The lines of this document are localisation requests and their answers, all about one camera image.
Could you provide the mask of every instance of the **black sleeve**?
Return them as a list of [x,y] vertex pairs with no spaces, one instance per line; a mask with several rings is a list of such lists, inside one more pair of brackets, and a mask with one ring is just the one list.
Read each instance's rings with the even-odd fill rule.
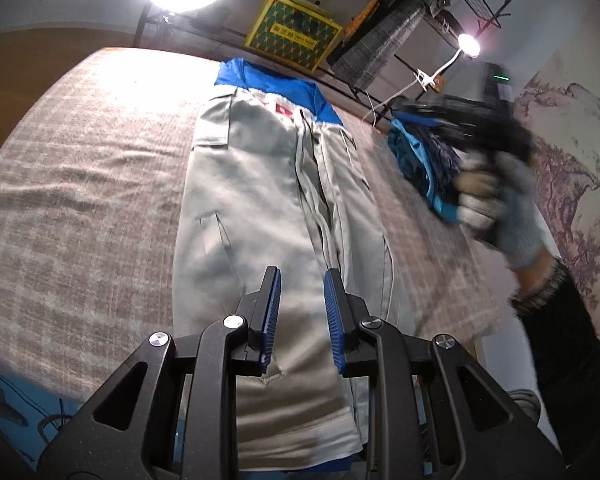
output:
[[570,464],[600,430],[600,341],[570,276],[522,323],[549,421]]

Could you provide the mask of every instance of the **white glove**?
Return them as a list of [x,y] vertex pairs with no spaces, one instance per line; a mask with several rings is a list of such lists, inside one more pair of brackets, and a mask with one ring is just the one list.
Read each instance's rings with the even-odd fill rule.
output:
[[483,153],[471,152],[456,178],[460,191],[458,219],[473,232],[483,232],[497,221],[494,246],[511,270],[534,263],[544,246],[536,223],[534,176],[531,168],[510,153],[495,159],[501,176],[490,173]]

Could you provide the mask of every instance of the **wall mural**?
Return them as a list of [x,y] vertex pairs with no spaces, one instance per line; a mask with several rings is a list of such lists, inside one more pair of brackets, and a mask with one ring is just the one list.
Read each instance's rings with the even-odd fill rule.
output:
[[596,25],[600,25],[599,4],[593,6],[584,30],[558,49],[526,85],[516,113],[537,136],[536,203],[600,336],[600,28]]

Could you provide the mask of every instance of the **person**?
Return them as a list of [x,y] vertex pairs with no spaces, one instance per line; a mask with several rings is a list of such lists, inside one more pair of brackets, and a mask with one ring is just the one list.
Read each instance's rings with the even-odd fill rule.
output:
[[456,180],[458,218],[476,234],[494,230],[494,248],[504,254],[519,283],[511,304],[524,326],[538,389],[570,466],[567,478],[596,478],[600,341],[569,271],[542,241],[531,168],[504,152],[496,154],[494,163],[480,153],[467,156]]

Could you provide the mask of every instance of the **blue gripper pad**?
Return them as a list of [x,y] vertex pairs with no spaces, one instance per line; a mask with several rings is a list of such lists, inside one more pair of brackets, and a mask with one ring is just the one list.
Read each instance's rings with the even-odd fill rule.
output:
[[338,369],[338,373],[344,373],[344,328],[342,318],[338,309],[338,301],[333,288],[333,279],[331,273],[327,271],[324,275],[324,306],[327,309],[327,322],[329,323],[329,336],[331,337],[331,352],[333,353],[333,363]]
[[276,323],[278,322],[278,310],[280,309],[280,292],[282,291],[282,276],[280,270],[276,269],[276,275],[273,279],[273,286],[269,294],[269,303],[267,303],[267,314],[262,330],[262,355],[260,357],[260,367],[262,373],[266,373],[267,367],[271,362],[273,354],[273,338],[276,335]]

